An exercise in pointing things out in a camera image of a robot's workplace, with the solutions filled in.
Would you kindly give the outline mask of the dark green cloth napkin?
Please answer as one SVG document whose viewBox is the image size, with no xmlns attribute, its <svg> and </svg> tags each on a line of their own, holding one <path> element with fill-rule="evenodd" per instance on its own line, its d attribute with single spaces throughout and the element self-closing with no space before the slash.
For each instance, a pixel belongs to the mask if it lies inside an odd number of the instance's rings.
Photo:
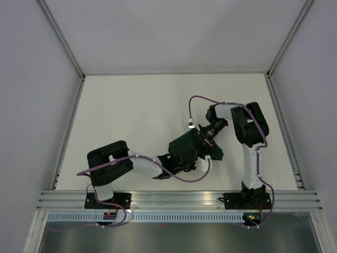
<svg viewBox="0 0 337 253">
<path fill-rule="evenodd" d="M 171 141 L 168 145 L 168 152 L 171 154 L 178 153 L 182 150 L 195 151 L 197 156 L 204 158 L 206 155 L 210 155 L 212 160 L 221 161 L 224 153 L 222 149 L 215 143 L 215 149 L 211 152 L 203 152 L 198 147 L 197 129 L 191 129 L 182 136 Z"/>
</svg>

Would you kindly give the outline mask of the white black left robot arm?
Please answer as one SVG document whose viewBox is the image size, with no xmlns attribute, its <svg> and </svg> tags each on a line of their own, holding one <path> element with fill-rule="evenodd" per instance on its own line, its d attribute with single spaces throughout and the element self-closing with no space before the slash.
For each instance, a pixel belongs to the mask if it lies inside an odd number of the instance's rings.
<svg viewBox="0 0 337 253">
<path fill-rule="evenodd" d="M 104 209 L 114 205 L 115 196 L 112 182 L 129 172 L 142 173 L 156 180 L 165 180 L 182 171 L 195 169 L 197 156 L 193 151 L 179 151 L 177 154 L 164 154 L 150 160 L 141 159 L 129 149 L 125 141 L 117 141 L 87 154 L 90 169 L 110 162 L 110 158 L 123 161 L 90 172 L 92 186 L 96 191 L 96 202 Z"/>
</svg>

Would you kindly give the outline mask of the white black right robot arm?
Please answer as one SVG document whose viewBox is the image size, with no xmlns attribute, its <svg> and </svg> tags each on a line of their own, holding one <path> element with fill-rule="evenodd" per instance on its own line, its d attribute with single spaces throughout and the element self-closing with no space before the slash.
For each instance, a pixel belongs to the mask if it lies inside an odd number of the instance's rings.
<svg viewBox="0 0 337 253">
<path fill-rule="evenodd" d="M 213 139 L 219 132 L 228 126 L 232 120 L 235 136 L 242 145 L 244 154 L 244 177 L 241 191 L 225 193 L 219 198 L 225 209 L 270 209 L 272 201 L 266 188 L 268 184 L 262 179 L 261 151 L 267 147 L 266 137 L 269 135 L 269 126 L 256 102 L 246 105 L 239 103 L 220 103 L 211 105 L 206 119 L 209 125 L 200 127 L 197 136 L 211 148 L 215 147 Z"/>
</svg>

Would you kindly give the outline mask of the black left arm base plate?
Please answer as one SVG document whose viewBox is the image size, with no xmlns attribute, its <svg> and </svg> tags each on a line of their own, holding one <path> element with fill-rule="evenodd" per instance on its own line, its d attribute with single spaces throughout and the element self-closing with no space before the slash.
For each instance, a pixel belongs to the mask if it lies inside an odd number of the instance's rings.
<svg viewBox="0 0 337 253">
<path fill-rule="evenodd" d="M 131 205 L 131 197 L 130 193 L 115 193 L 114 197 L 109 200 L 102 200 L 102 202 L 106 203 L 113 203 L 123 207 L 124 209 L 129 209 Z M 120 207 L 102 204 L 98 202 L 94 196 L 94 193 L 87 193 L 86 199 L 84 203 L 84 209 L 96 209 L 96 210 L 103 210 L 103 209 L 120 209 Z"/>
</svg>

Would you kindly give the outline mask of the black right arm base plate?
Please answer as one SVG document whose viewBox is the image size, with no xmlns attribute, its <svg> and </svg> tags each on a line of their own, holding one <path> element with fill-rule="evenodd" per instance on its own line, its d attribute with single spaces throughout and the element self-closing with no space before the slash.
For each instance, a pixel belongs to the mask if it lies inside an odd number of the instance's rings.
<svg viewBox="0 0 337 253">
<path fill-rule="evenodd" d="M 224 193 L 223 202 L 226 210 L 268 210 L 272 207 L 270 195 L 243 197 L 240 193 Z"/>
</svg>

